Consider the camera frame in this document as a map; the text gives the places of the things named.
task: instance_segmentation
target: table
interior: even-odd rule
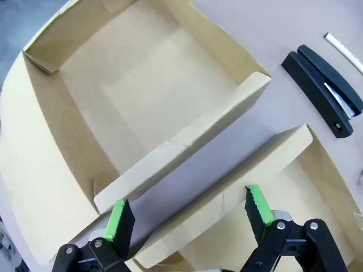
[[[304,122],[322,141],[358,206],[363,209],[363,184],[358,181],[363,169],[363,115],[351,120],[354,133],[350,137],[336,139],[305,94],[280,66],[290,51],[306,44],[328,61],[363,97],[363,75],[323,38],[326,32],[331,32],[363,59],[363,2],[197,0],[196,6],[242,43],[270,72],[272,81],[251,110],[156,186],[131,201],[136,217],[132,243],[147,236],[198,197],[272,135]],[[52,262],[40,266],[29,252],[2,182],[0,212],[31,270],[51,271]],[[106,226],[108,217],[109,214],[102,216],[73,242],[83,246],[93,230]]]

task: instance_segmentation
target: silver screw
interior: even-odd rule
[[[102,241],[101,240],[97,240],[95,242],[95,247],[99,248],[100,246],[102,246]]]
[[[279,230],[283,230],[284,228],[286,227],[285,223],[284,222],[278,222],[277,224],[277,228]]]
[[[66,250],[66,253],[67,254],[70,254],[70,253],[72,253],[72,251],[73,251],[73,248],[72,247],[68,247],[67,250]]]
[[[310,224],[310,228],[312,229],[312,230],[317,230],[318,229],[318,224],[316,224],[315,222],[311,222],[311,224]]]

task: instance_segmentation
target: floor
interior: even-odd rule
[[[15,58],[67,0],[0,0],[0,88]]]

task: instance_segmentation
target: black stapler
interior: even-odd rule
[[[306,45],[290,52],[282,63],[324,118],[336,138],[353,133],[349,120],[362,113],[363,101],[349,83]]]

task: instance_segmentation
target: open cardboard box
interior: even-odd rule
[[[165,222],[127,264],[134,271],[239,271],[257,243],[244,201],[258,184],[269,206],[303,225],[323,219],[349,271],[362,271],[362,217],[344,180],[314,133],[301,125],[275,135],[200,198]],[[283,257],[276,271],[301,271]]]
[[[171,172],[269,81],[191,0],[68,2],[1,95],[1,173],[36,261]]]

